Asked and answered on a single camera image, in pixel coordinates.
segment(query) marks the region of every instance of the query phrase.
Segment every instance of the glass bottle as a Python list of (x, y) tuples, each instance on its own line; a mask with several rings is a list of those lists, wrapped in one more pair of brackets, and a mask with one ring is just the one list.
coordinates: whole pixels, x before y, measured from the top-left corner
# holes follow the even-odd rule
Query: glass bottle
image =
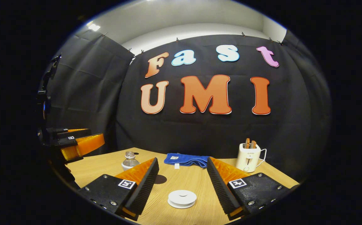
[(123, 170), (126, 171), (127, 169), (133, 168), (138, 164), (139, 162), (135, 159), (134, 152), (126, 152), (125, 160), (122, 162), (121, 166), (123, 167)]

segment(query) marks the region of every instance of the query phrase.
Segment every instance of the black curtain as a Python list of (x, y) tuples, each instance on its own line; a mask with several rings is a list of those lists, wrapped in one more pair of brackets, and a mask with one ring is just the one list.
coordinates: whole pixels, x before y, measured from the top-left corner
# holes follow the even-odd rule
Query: black curtain
[[(236, 158), (238, 146), (247, 137), (267, 149), (266, 161), (302, 182), (312, 163), (322, 154), (330, 124), (330, 95), (315, 59), (296, 42), (290, 32), (283, 45), (259, 37), (211, 35), (193, 37), (145, 51), (136, 56), (124, 79), (117, 107), (116, 136), (118, 149), (138, 147), (159, 153), (210, 155)], [(239, 60), (222, 62), (216, 47), (232, 44), (238, 48)], [(257, 47), (271, 50), (279, 67), (268, 65)], [(171, 65), (174, 55), (193, 50), (196, 61)], [(145, 78), (148, 60), (164, 52), (159, 73)], [(211, 78), (224, 74), (228, 83), (228, 101), (232, 112), (226, 115), (182, 114), (184, 85), (180, 79), (197, 76), (206, 88)], [(255, 88), (251, 77), (270, 81), (268, 101), (271, 113), (255, 115)], [(141, 86), (152, 84), (150, 104), (157, 101), (156, 83), (169, 81), (165, 105), (157, 114), (141, 109)]]
[(116, 106), (133, 54), (99, 32), (83, 27), (57, 51), (62, 58), (48, 83), (51, 112), (47, 126), (89, 128), (103, 133), (105, 144), (86, 156), (117, 150)]

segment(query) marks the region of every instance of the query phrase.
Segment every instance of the folded blue towel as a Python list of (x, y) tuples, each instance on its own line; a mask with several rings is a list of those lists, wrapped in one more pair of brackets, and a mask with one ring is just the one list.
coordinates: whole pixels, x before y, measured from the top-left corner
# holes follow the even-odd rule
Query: folded blue towel
[(180, 166), (191, 166), (192, 164), (198, 165), (201, 168), (207, 167), (208, 156), (197, 156), (197, 155), (184, 155), (179, 153), (168, 153), (165, 164), (174, 165), (179, 163)]

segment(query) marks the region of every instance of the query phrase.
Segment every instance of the orange letter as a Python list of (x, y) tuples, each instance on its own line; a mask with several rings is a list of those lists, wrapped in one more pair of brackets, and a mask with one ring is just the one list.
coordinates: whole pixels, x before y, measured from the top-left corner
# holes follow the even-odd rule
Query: orange letter
[(157, 103), (154, 106), (151, 106), (151, 104), (149, 103), (151, 97), (151, 89), (153, 88), (153, 85), (145, 84), (141, 87), (142, 91), (141, 108), (145, 113), (157, 114), (163, 109), (167, 85), (168, 81), (160, 81), (159, 83), (156, 84), (156, 87), (158, 88), (158, 93), (157, 93)]
[(152, 77), (153, 75), (157, 74), (158, 73), (157, 66), (161, 67), (164, 63), (163, 58), (166, 57), (168, 57), (168, 52), (162, 53), (148, 60), (149, 67), (148, 67), (148, 73), (145, 75), (145, 78)]
[(230, 114), (231, 107), (228, 105), (227, 85), (230, 77), (227, 75), (215, 75), (205, 89), (199, 79), (195, 76), (187, 76), (181, 79), (184, 84), (184, 105), (180, 108), (182, 113), (194, 113), (196, 108), (193, 98), (201, 113), (206, 111), (210, 99), (213, 98), (209, 112), (212, 114)]
[(256, 115), (267, 115), (271, 112), (267, 95), (269, 80), (263, 77), (252, 77), (251, 82), (255, 85), (256, 102), (252, 112)]

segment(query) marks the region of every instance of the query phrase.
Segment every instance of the table surface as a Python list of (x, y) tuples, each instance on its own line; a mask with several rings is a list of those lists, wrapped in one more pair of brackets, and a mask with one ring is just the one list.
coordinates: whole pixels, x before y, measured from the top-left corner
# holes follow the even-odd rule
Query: table surface
[[(140, 163), (156, 157), (159, 164), (158, 174), (167, 178), (165, 183), (153, 186), (137, 223), (142, 225), (223, 225), (231, 222), (221, 208), (207, 170), (196, 165), (180, 166), (180, 169), (174, 169), (174, 165), (164, 163), (166, 154), (130, 148), (104, 155), (84, 157), (83, 160), (69, 163), (67, 167), (74, 175), (75, 182), (82, 188), (102, 174), (115, 176), (123, 172), (121, 163), (125, 159), (126, 151), (139, 153), (135, 155), (135, 159)], [(219, 160), (230, 165), (235, 165), (237, 161), (236, 158), (219, 158)], [(287, 188), (299, 184), (267, 162), (263, 162), (255, 172), (249, 174), (255, 173), (264, 173)], [(194, 192), (197, 195), (195, 205), (183, 209), (170, 206), (167, 202), (168, 194), (176, 190)]]

